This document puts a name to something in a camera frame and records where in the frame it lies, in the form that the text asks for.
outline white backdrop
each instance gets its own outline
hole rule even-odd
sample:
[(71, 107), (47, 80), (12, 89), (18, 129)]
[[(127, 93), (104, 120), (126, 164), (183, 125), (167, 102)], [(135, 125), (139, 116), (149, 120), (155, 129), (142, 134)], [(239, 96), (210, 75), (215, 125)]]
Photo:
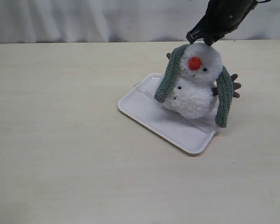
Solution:
[[(0, 0), (0, 43), (184, 41), (208, 0)], [(225, 39), (280, 39), (280, 0)]]

